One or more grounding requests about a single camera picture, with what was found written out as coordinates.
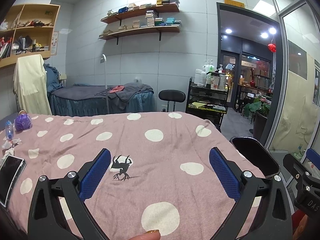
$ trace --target black trash bin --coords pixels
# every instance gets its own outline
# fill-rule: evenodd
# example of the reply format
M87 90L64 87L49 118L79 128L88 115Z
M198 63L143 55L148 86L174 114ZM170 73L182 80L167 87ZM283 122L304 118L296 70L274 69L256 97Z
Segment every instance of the black trash bin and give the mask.
M251 137L232 137L233 146L254 166L259 168L266 178L280 173L280 166L262 144Z

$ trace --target pink blanket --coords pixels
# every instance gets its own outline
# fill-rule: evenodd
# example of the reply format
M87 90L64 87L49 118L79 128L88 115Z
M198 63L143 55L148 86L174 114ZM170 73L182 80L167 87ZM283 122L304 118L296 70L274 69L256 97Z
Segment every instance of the pink blanket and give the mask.
M85 204L112 240L127 240L152 229L159 229L164 240L209 240L235 203L210 166L213 147L242 170L263 177L208 120L189 114L30 116L33 127L15 135L22 140L15 155L27 166L9 203L12 218L24 231L38 178L43 174L62 178L78 171L102 148L110 150L113 161ZM76 233L65 200L60 202ZM241 235L248 231L258 204Z

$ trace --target fingernail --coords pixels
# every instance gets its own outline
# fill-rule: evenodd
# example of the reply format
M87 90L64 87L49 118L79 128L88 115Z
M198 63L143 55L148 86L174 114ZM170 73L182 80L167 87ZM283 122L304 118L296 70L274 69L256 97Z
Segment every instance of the fingernail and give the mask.
M149 230L149 231L145 232L145 234L147 234L147 233L154 233L154 232L159 232L159 230L158 230L158 229L156 229L156 230Z

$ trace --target human hand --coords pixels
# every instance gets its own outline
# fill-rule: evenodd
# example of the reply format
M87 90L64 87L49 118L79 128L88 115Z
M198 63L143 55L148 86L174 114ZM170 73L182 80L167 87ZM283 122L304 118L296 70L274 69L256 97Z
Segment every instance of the human hand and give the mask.
M160 240L160 237L159 230L150 230L142 235L130 238L129 240Z

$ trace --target hanging red decoration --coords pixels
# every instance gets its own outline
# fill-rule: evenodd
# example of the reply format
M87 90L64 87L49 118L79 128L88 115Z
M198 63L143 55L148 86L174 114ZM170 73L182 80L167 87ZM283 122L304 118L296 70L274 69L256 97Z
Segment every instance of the hanging red decoration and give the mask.
M275 45L275 44L270 43L270 44L268 45L268 48L269 48L269 50L270 50L271 52L276 52L276 45Z

